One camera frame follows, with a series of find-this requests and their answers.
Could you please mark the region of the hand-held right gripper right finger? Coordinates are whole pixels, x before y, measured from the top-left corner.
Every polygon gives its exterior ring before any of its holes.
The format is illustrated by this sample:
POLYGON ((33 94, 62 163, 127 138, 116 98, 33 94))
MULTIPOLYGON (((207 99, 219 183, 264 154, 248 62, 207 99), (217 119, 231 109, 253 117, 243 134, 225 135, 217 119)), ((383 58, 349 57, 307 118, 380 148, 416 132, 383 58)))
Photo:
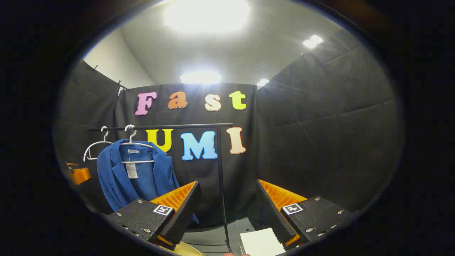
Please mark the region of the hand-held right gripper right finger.
POLYGON ((355 212, 322 196, 305 198, 260 179, 256 185, 266 224, 284 249, 321 240, 349 224, 355 216, 355 212))

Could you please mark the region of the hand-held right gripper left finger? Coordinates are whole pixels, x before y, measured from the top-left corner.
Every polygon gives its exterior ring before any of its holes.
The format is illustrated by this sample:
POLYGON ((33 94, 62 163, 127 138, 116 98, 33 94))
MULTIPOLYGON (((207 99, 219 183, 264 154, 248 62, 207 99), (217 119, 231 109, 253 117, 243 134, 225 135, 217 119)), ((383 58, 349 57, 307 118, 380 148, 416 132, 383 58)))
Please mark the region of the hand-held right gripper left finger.
POLYGON ((107 215, 107 221, 146 242, 174 251, 192 221, 200 196, 200 183, 193 181, 151 201, 136 199, 107 215))

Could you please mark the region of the blue corduroy jacket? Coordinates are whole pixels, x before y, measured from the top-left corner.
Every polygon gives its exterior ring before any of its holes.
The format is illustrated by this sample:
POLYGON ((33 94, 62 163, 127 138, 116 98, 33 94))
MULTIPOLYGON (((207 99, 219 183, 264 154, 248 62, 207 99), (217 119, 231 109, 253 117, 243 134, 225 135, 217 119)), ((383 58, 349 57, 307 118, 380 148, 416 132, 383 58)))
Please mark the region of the blue corduroy jacket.
POLYGON ((121 139, 104 148, 96 160, 104 196, 113 211, 136 199, 152 201, 180 187, 172 157, 152 142, 121 139))

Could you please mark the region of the white clothes hanger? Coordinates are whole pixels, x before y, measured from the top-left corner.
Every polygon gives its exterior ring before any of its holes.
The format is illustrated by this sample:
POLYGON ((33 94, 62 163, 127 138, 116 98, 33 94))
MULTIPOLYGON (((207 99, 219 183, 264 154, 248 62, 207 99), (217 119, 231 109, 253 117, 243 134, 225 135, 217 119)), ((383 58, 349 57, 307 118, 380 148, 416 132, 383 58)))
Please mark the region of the white clothes hanger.
MULTIPOLYGON (((128 131, 128 130, 131 130, 132 131, 132 134, 129 136, 129 142, 126 142, 126 143, 122 143, 120 145, 138 145, 138 146, 144 146, 144 147, 148 147, 148 148, 151 148, 151 149, 154 149, 153 146, 151 145, 148 145, 148 144, 142 144, 142 143, 134 143, 132 141, 132 138, 136 135, 137 133, 137 130, 135 129, 135 126, 133 124, 129 124, 127 125, 125 128, 124 128, 124 131, 128 131)), ((146 161, 123 161, 122 163, 123 164, 139 164, 139 163, 146 163, 146 162, 155 162, 153 159, 150 159, 150 160, 146 160, 146 161)))
POLYGON ((101 132, 106 132, 103 136, 103 140, 102 141, 97 141, 97 142, 94 142, 93 144, 89 145, 86 149, 85 149, 85 152, 84 152, 84 155, 83 155, 83 162, 86 162, 87 160, 96 160, 98 157, 93 157, 91 155, 91 149, 96 146, 96 145, 112 145, 113 142, 110 142, 110 141, 107 141, 107 136, 109 134, 109 131, 108 131, 108 128, 107 126, 103 126, 101 129, 100 129, 101 132))

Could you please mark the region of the black garment rack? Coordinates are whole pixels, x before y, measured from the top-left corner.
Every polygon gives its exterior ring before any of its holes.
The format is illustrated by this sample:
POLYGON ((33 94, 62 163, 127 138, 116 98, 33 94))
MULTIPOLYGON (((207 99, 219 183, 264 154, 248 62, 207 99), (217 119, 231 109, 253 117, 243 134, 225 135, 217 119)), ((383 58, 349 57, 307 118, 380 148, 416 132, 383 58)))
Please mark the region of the black garment rack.
MULTIPOLYGON (((135 126, 135 129, 138 130, 149 130, 149 129, 194 129, 194 128, 215 128, 216 129, 216 146, 217 146, 217 167, 218 167, 218 186, 220 190, 221 196, 221 212, 223 217, 223 227, 225 231, 225 242, 226 247, 230 253, 233 252, 230 246, 230 239, 229 239, 229 230, 228 224, 226 221, 226 209, 225 209, 225 197, 224 197, 224 183, 223 183, 223 161, 222 161, 222 140, 221 135, 219 134, 221 131, 221 127, 233 127, 233 123, 210 123, 210 124, 181 124, 181 125, 154 125, 154 126, 135 126)), ((125 127, 108 127, 108 131, 120 131, 124 130, 125 127)))

